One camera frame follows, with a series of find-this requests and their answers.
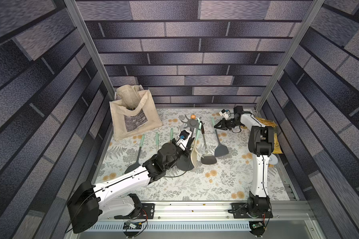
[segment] brick pattern wall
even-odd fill
[[[156,107],[253,108],[311,1],[77,1],[115,88]]]
[[[327,238],[359,238],[359,0],[326,0],[262,115]]]
[[[63,238],[110,98],[62,0],[0,0],[0,238]]]

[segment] floral tablecloth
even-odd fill
[[[211,117],[215,122],[222,118],[218,112],[221,109],[157,109],[163,126],[145,132],[145,141],[142,146],[139,163],[142,164],[157,153],[155,134],[159,133],[159,148],[169,142],[170,128],[173,128],[173,137],[178,137],[186,124],[185,114],[195,114],[204,122],[206,144],[211,153],[218,145],[215,131],[212,127]],[[253,182],[252,154],[247,148],[249,130],[242,129],[240,133],[217,130],[222,144],[229,149],[229,154],[217,158],[214,165],[201,164],[198,156],[196,167],[177,178],[162,178],[145,187],[130,191],[144,201],[226,201],[246,200]],[[137,159],[140,139],[142,135],[135,135],[123,140],[112,140],[109,144],[105,158],[100,166],[96,182],[114,179],[123,175],[126,168]],[[204,153],[205,146],[200,135],[197,150]],[[167,171],[166,176],[182,174],[183,171],[174,167]],[[268,188],[271,200],[289,200],[287,193],[275,167],[268,168]]]

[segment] yellow bag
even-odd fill
[[[276,131],[277,131],[276,128],[278,127],[277,124],[272,120],[266,120],[266,119],[258,118],[258,117],[256,117],[256,119],[259,122],[261,122],[262,124],[264,124],[266,126],[271,126],[274,128],[274,151],[273,151],[273,153],[282,153],[281,146],[279,145],[278,137],[276,135]]]

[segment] spatula with green handle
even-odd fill
[[[156,146],[157,146],[157,153],[158,153],[158,132],[156,132]]]
[[[140,149],[138,150],[138,154],[137,154],[137,161],[130,165],[126,170],[125,170],[125,174],[132,172],[133,170],[135,170],[136,168],[138,168],[140,165],[140,163],[138,162],[139,158],[140,158],[140,153],[141,153],[141,148],[142,148],[142,144],[144,143],[144,139],[145,139],[145,134],[142,135],[141,138],[141,142],[140,142]]]
[[[170,129],[170,139],[169,139],[169,143],[172,141],[173,139],[173,128]]]

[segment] vent grille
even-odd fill
[[[123,221],[118,222],[97,222],[88,232],[93,231],[122,231]],[[129,228],[128,231],[140,231]],[[168,222],[149,222],[145,231],[250,231],[248,221],[224,222],[224,221],[168,221]]]

